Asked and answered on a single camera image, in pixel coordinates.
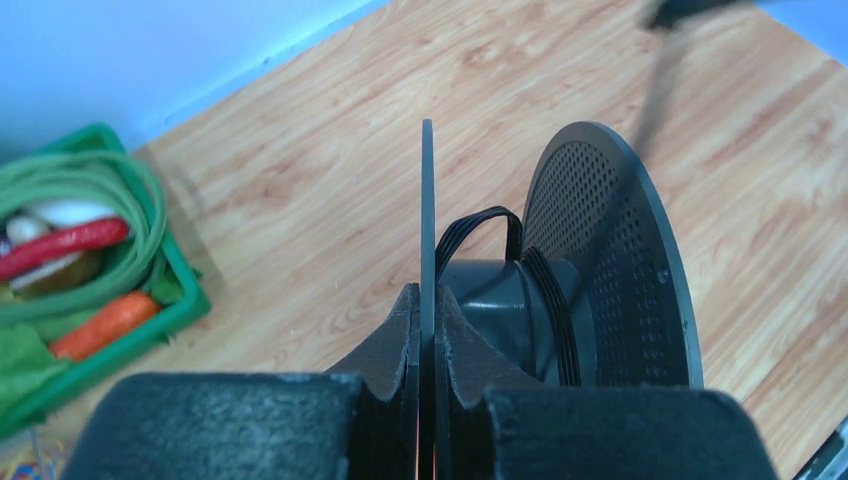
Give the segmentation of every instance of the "carrot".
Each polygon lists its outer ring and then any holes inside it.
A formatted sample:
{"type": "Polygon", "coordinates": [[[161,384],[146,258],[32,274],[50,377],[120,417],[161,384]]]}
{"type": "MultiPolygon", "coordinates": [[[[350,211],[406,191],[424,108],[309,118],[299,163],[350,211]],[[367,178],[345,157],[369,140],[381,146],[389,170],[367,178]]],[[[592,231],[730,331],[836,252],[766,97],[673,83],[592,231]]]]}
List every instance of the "carrot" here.
{"type": "Polygon", "coordinates": [[[116,298],[89,321],[48,347],[56,358],[74,362],[85,360],[101,348],[129,333],[159,312],[159,305],[144,292],[130,292],[116,298]]]}

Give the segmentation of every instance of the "blue wall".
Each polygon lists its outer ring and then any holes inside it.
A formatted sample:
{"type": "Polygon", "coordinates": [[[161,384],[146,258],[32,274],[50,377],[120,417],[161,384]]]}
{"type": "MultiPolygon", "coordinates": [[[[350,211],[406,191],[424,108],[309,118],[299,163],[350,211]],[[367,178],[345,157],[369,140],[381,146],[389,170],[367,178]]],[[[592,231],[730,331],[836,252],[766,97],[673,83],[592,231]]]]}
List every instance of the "blue wall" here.
{"type": "MultiPolygon", "coordinates": [[[[0,0],[0,161],[95,121],[141,146],[388,1],[0,0]]],[[[848,64],[848,0],[763,6],[848,64]]]]}

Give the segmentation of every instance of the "green plastic tray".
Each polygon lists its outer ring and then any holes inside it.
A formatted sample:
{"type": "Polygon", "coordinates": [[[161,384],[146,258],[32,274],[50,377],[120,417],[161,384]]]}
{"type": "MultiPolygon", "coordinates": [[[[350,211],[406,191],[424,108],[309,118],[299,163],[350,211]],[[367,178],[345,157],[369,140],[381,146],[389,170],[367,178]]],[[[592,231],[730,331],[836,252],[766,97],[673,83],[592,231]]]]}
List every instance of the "green plastic tray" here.
{"type": "MultiPolygon", "coordinates": [[[[96,124],[79,130],[48,146],[46,152],[80,152],[110,150],[125,152],[115,132],[106,125],[96,124]]],[[[153,204],[143,183],[130,170],[118,169],[132,194],[150,218],[153,204]]],[[[197,276],[174,241],[165,230],[162,252],[177,280],[183,287],[183,298],[162,310],[129,334],[76,364],[45,383],[39,390],[21,400],[0,419],[0,438],[5,438],[36,423],[73,400],[104,378],[115,373],[154,346],[167,343],[168,337],[209,312],[211,305],[200,288],[197,276]]]]}

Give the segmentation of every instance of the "black perforated disc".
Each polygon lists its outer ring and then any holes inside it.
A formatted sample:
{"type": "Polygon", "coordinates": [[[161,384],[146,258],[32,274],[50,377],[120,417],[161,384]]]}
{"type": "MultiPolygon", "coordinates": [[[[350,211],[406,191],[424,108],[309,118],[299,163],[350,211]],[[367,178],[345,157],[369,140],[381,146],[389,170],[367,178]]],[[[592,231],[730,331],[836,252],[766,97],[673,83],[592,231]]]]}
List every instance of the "black perforated disc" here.
{"type": "Polygon", "coordinates": [[[560,130],[536,168],[524,225],[525,247],[579,273],[572,295],[588,296],[591,306],[597,385],[703,386],[671,225],[642,162],[618,134],[590,122],[560,130]]]}

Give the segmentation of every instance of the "light wood tabletop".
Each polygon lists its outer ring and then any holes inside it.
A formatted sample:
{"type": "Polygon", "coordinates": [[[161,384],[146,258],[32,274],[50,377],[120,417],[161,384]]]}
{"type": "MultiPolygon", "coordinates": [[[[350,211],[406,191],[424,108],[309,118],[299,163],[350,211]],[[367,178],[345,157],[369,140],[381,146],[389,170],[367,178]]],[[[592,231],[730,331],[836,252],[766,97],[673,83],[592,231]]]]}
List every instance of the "light wood tabletop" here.
{"type": "MultiPolygon", "coordinates": [[[[568,123],[632,138],[660,44],[643,2],[495,3],[395,0],[138,152],[214,310],[119,376],[314,371],[348,353],[418,280],[422,118],[440,232],[521,212],[568,123]]],[[[744,405],[788,478],[848,414],[848,71],[759,10],[701,22],[645,160],[706,384],[744,405]]],[[[499,257],[503,228],[459,256],[499,257]]],[[[114,380],[53,424],[79,428],[114,380]]]]}

